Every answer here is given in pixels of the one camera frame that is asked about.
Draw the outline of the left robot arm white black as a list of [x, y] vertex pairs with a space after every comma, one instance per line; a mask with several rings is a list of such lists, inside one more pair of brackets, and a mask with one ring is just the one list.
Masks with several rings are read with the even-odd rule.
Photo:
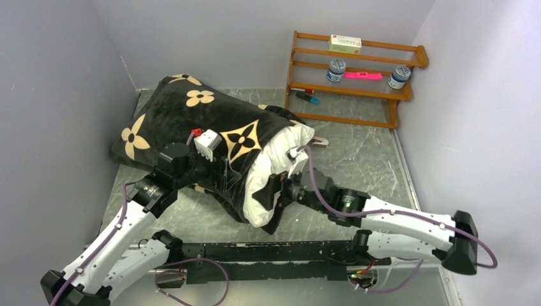
[[194, 247], [166, 230], [153, 234], [139, 250], [125, 252], [136, 237], [177, 200], [184, 187], [208, 180], [221, 187], [230, 173], [229, 161], [207, 147], [170, 143], [150, 173], [123, 185], [123, 203], [103, 232], [61, 271], [49, 270], [40, 285], [49, 305], [110, 305], [116, 297], [149, 270], [161, 266], [181, 274], [179, 265], [208, 262], [229, 281], [215, 259], [197, 254]]

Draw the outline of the black pillowcase with beige flowers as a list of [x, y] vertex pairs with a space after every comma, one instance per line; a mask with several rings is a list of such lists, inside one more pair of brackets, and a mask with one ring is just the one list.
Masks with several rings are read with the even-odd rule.
[[[193, 130], [211, 129], [222, 138], [214, 151], [216, 157], [229, 159], [232, 168], [242, 174], [242, 185], [225, 194], [220, 193], [219, 187], [212, 187], [208, 180], [191, 188], [210, 194], [232, 219], [249, 224], [242, 212], [249, 168], [278, 131], [299, 123], [307, 125], [283, 107], [251, 104], [189, 75], [167, 76], [114, 141], [110, 155], [116, 163], [151, 171], [166, 145], [191, 144]], [[261, 229], [273, 234], [282, 214], [283, 208], [274, 210], [270, 222]]]

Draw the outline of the white pillow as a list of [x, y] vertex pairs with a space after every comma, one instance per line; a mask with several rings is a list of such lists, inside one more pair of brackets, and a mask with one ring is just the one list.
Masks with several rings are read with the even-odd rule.
[[250, 225], [261, 228], [267, 225], [274, 214], [276, 203], [270, 208], [253, 198], [253, 193], [265, 186], [269, 175], [289, 170], [292, 162], [286, 153], [293, 147], [307, 145], [315, 135], [315, 129], [305, 124], [287, 126], [278, 131], [258, 153], [249, 168], [245, 181], [244, 204], [242, 212]]

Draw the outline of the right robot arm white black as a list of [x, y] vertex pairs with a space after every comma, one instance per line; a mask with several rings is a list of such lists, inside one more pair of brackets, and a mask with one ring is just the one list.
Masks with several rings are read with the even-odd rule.
[[292, 202], [327, 214], [333, 223], [356, 227], [351, 246], [354, 262], [407, 258], [438, 262], [462, 275], [477, 273], [478, 231], [471, 214], [428, 214], [401, 207], [365, 192], [339, 187], [322, 172], [287, 172], [251, 180], [246, 197], [277, 210]]

